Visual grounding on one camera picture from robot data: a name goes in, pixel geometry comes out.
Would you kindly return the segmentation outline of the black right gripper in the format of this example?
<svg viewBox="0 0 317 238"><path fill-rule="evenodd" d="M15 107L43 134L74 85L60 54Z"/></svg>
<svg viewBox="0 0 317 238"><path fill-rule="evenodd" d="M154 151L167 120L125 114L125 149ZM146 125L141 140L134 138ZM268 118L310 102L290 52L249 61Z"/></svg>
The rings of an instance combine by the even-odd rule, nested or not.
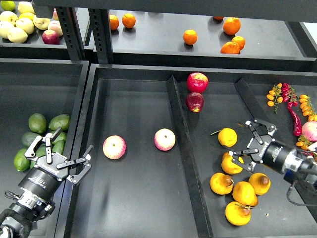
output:
<svg viewBox="0 0 317 238"><path fill-rule="evenodd" d="M245 125L254 138L250 140L247 149L228 151L232 163L250 173L254 172L256 162L280 174L285 174L287 170L296 171L296 149L271 139L277 131L276 125L262 119L248 120Z"/></svg>

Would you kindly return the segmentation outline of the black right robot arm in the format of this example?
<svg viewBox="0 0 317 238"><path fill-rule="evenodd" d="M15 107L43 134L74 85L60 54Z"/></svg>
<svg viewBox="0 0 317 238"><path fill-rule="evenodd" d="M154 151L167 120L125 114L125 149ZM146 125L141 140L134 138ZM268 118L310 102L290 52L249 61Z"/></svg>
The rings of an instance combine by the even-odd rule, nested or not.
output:
<svg viewBox="0 0 317 238"><path fill-rule="evenodd" d="M300 151L273 138L277 128L274 124L260 119L245 122L253 137L244 150L229 151L232 162L252 173L257 164L262 164L284 175L290 183L287 200L294 205L317 206L317 163L308 152ZM304 202L290 199L294 188L304 189Z"/></svg>

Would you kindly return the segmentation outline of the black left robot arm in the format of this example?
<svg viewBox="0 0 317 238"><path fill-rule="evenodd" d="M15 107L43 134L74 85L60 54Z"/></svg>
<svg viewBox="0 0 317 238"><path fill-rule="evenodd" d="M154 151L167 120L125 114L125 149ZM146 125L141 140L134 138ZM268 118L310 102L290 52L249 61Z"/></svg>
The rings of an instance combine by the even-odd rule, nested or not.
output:
<svg viewBox="0 0 317 238"><path fill-rule="evenodd" d="M35 164L19 183L23 191L21 195L10 191L4 193L14 203L0 214L2 238L27 238L37 227L37 222L54 211L53 196L61 184L68 180L77 185L91 169L89 153L93 146L76 160L53 152L52 142L60 133L59 127L54 133L38 135L26 150L25 158Z"/></svg>

